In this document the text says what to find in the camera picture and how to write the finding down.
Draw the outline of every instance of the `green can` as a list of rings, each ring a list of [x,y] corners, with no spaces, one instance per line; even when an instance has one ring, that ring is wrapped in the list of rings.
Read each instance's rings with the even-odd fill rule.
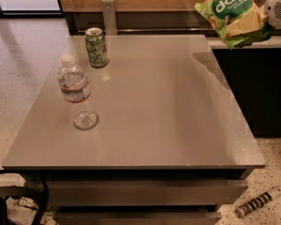
[[[85,44],[93,68],[103,68],[109,63],[105,37],[100,28],[92,27],[85,31]]]

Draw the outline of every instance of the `green chip bag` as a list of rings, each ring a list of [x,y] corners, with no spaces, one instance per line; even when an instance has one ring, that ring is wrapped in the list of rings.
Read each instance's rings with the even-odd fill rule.
[[[274,31],[254,0],[207,0],[195,9],[230,49],[267,40]]]

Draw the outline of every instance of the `floor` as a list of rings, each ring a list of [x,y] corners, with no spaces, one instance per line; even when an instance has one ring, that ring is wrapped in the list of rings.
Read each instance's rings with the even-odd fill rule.
[[[52,66],[69,38],[64,19],[0,20],[0,164],[12,145]],[[271,187],[281,186],[281,138],[257,138],[267,166],[248,178],[249,189],[232,205],[220,208],[216,225],[281,225],[281,197],[245,218],[235,208]],[[18,176],[1,176],[0,185],[21,184]],[[34,212],[8,201],[9,218],[29,224]],[[55,224],[52,212],[44,224]]]

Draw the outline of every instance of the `clear water bottle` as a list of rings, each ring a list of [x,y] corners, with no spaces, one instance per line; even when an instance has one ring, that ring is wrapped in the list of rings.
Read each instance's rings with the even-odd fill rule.
[[[93,128],[98,116],[90,99],[87,74],[72,55],[63,55],[60,62],[62,66],[58,70],[57,79],[62,94],[69,103],[74,125],[82,130]]]

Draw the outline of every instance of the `table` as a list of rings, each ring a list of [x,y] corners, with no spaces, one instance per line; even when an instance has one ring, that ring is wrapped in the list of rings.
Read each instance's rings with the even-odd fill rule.
[[[214,224],[265,160],[206,38],[106,39],[104,68],[89,66],[83,37],[63,51],[87,70],[97,126],[74,128],[56,63],[2,166],[44,173],[60,224],[73,206],[93,207],[85,222]]]

